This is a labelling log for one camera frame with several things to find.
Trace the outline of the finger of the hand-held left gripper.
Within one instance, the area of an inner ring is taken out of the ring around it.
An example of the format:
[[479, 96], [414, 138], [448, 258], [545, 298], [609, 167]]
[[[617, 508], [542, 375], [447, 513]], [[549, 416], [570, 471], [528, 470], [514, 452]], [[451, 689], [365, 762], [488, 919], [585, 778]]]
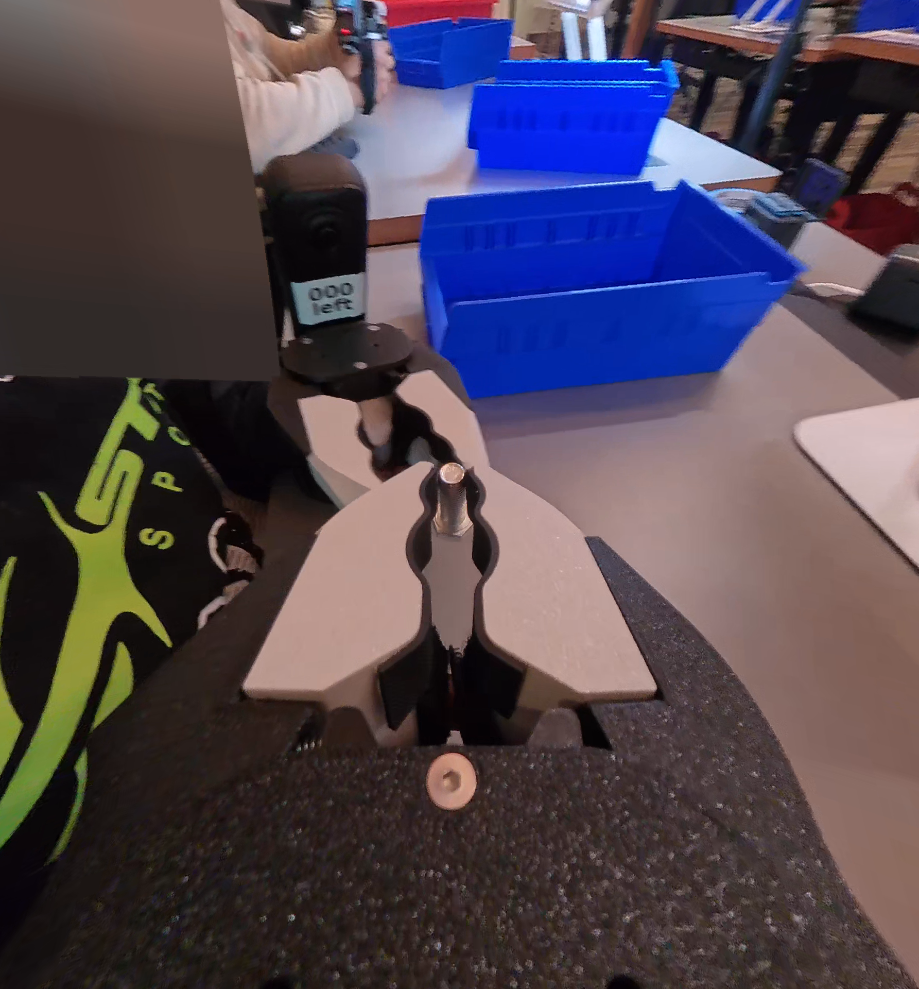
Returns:
[[300, 399], [307, 462], [332, 503], [343, 508], [382, 483], [360, 425], [358, 402], [327, 395]]
[[428, 446], [432, 440], [441, 440], [448, 448], [450, 453], [438, 456], [438, 460], [462, 464], [477, 476], [490, 467], [475, 412], [437, 372], [427, 369], [407, 375], [395, 389], [395, 396], [428, 421]]

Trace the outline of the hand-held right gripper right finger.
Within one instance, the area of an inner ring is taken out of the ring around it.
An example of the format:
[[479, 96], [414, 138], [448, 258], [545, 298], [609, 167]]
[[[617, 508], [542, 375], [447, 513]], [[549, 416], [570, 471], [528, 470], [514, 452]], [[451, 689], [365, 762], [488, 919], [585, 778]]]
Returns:
[[647, 700], [657, 691], [582, 531], [499, 472], [471, 477], [477, 494], [471, 672], [490, 703]]

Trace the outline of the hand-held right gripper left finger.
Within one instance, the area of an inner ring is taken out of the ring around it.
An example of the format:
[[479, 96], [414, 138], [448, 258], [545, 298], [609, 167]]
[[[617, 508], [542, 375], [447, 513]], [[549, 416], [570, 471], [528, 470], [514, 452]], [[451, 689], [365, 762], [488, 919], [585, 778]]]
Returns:
[[436, 665], [430, 593], [434, 466], [417, 463], [318, 531], [242, 689], [358, 711], [371, 731], [420, 729]]

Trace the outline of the large steel bolt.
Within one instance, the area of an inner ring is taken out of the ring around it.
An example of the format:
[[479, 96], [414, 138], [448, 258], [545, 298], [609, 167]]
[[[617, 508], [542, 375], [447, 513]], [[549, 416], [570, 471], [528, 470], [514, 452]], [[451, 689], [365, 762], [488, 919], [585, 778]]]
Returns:
[[439, 467], [437, 474], [437, 507], [432, 525], [437, 537], [461, 539], [473, 528], [468, 508], [466, 468], [457, 462]]

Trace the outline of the blue plastic bin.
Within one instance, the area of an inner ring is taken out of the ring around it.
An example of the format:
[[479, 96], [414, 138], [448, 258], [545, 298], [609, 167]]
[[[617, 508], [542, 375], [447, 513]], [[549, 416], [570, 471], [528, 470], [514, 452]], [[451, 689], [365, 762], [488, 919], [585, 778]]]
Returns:
[[508, 60], [509, 20], [438, 19], [388, 30], [398, 84], [447, 90], [493, 79]]
[[419, 258], [473, 399], [719, 372], [804, 270], [687, 182], [430, 199]]
[[679, 79], [671, 60], [506, 60], [474, 86], [467, 145], [482, 169], [635, 176]]

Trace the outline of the person's left forearm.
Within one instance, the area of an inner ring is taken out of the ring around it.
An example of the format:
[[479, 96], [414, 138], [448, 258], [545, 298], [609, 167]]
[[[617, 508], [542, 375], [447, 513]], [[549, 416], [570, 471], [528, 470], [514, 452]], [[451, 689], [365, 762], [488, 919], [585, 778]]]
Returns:
[[307, 460], [268, 408], [264, 381], [159, 380], [169, 414], [232, 493], [266, 503], [283, 478], [310, 498]]

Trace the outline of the person's left hand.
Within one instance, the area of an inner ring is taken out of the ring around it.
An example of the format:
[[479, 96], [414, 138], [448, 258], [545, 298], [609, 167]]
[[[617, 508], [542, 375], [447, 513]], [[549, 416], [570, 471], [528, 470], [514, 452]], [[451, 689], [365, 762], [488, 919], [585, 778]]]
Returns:
[[358, 404], [360, 425], [372, 453], [375, 471], [388, 467], [393, 453], [393, 402], [391, 397], [368, 399]]

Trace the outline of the white document stand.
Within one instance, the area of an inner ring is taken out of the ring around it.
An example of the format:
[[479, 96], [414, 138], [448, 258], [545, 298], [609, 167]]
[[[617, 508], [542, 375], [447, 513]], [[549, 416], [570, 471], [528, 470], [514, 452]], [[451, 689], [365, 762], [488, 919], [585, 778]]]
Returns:
[[919, 573], [919, 398], [809, 417], [793, 436]]

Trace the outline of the red plastic bin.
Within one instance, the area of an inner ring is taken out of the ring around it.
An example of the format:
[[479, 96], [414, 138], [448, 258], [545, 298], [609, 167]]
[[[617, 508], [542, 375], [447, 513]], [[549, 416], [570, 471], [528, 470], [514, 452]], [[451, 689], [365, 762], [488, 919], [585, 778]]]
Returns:
[[496, 1], [385, 1], [392, 28], [435, 20], [491, 19]]

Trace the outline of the instruction poster on stand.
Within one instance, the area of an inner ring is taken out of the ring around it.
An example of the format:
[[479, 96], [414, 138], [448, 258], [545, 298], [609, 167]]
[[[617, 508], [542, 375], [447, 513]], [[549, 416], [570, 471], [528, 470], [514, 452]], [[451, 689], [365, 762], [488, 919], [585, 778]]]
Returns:
[[604, 19], [612, 1], [549, 1], [548, 5], [559, 12], [562, 59], [609, 60]]

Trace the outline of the small black charging dock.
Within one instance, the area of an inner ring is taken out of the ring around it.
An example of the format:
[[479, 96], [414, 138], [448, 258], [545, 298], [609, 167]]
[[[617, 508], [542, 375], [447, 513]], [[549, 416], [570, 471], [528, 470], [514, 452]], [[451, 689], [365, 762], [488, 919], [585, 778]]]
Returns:
[[847, 193], [849, 176], [832, 164], [807, 157], [787, 173], [781, 191], [816, 220], [823, 220]]

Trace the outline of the black charging case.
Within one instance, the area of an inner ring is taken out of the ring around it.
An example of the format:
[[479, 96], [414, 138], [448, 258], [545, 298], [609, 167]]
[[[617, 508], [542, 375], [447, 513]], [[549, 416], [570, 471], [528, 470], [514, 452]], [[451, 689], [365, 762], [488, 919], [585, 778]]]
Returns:
[[919, 333], [919, 245], [904, 244], [889, 254], [847, 313], [871, 325]]

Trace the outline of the black light stand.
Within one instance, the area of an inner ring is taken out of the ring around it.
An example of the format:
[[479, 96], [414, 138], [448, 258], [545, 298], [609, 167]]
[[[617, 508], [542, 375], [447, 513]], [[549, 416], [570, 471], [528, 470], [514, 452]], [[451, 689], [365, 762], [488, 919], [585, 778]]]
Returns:
[[787, 32], [779, 44], [762, 79], [757, 96], [751, 105], [749, 116], [740, 134], [738, 150], [754, 157], [759, 150], [762, 132], [768, 125], [775, 101], [782, 91], [789, 70], [803, 50], [806, 40], [805, 25], [811, 1], [799, 1], [793, 5], [793, 17]]

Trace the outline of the red bag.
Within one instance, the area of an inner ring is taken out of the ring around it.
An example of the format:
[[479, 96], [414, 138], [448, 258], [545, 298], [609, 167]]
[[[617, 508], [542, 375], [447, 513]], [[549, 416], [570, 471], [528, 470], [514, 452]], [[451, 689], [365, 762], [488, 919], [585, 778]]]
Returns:
[[887, 193], [846, 195], [830, 208], [823, 222], [886, 256], [902, 245], [919, 243], [919, 187], [903, 182]]

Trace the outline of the wooden office table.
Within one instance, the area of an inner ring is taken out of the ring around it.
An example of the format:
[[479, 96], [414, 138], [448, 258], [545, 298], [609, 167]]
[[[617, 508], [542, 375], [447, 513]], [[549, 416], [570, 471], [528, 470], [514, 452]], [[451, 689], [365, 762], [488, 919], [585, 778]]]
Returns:
[[[731, 48], [739, 53], [774, 56], [787, 35], [784, 30], [738, 28], [731, 17], [692, 17], [663, 20], [659, 35]], [[800, 56], [805, 63], [869, 58], [919, 66], [919, 31], [909, 29], [828, 33], [823, 27], [806, 28]]]

